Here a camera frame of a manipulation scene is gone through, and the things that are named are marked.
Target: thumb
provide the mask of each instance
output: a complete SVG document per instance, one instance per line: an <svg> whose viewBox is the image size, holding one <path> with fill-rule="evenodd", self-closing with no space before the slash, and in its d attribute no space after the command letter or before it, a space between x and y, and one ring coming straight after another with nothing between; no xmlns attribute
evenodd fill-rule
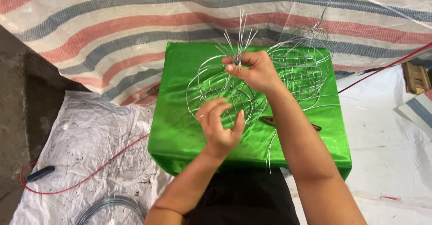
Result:
<svg viewBox="0 0 432 225"><path fill-rule="evenodd" d="M244 67L238 67L234 64L228 64L225 67L225 71L229 73L231 76L238 77L242 80L245 80L249 75L249 70Z"/></svg>
<svg viewBox="0 0 432 225"><path fill-rule="evenodd" d="M235 117L235 123L232 127L232 137L240 141L243 130L245 129L245 111L241 110Z"/></svg>

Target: fingernail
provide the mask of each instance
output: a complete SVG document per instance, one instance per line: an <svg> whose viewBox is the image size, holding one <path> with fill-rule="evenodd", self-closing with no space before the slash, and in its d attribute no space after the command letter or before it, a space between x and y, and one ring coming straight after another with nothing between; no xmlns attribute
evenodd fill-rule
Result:
<svg viewBox="0 0 432 225"><path fill-rule="evenodd" d="M230 64L230 65L227 65L227 66L226 66L225 70L226 70L227 72L232 72L232 71L234 70L234 67Z"/></svg>

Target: hand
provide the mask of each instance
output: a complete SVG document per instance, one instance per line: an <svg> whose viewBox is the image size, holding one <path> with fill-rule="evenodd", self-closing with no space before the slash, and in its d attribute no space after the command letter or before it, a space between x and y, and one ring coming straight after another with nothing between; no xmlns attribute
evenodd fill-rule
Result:
<svg viewBox="0 0 432 225"><path fill-rule="evenodd" d="M207 145L203 151L216 158L225 159L240 142L245 129L244 110L237 113L232 129L223 128L220 115L229 108L231 104L226 103L226 98L217 98L206 102L197 112L197 119L207 138Z"/></svg>
<svg viewBox="0 0 432 225"><path fill-rule="evenodd" d="M249 67L249 69L235 66L228 57L223 58L222 63L228 64L225 67L226 72L243 79L251 88L258 92L267 94L274 88L284 85L274 69L269 55L265 51L246 52L243 54L241 64Z"/></svg>

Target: person's right hand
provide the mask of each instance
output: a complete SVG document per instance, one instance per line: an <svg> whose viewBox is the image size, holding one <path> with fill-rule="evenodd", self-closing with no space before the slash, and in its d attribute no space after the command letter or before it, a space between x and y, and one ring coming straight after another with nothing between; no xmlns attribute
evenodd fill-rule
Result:
<svg viewBox="0 0 432 225"><path fill-rule="evenodd" d="M226 57L222 63L227 64L225 71L230 75L243 79L251 88L258 92L267 94L276 87L283 86L273 63L265 51L246 52L241 58L241 64L249 67L235 66L231 60Z"/></svg>

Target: wooden block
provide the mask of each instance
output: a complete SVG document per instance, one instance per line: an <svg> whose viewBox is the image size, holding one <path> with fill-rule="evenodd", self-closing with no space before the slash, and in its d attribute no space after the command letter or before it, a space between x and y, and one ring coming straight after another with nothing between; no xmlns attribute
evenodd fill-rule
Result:
<svg viewBox="0 0 432 225"><path fill-rule="evenodd" d="M408 92L419 95L432 89L425 67L416 67L411 62L405 62L402 64L402 69Z"/></svg>

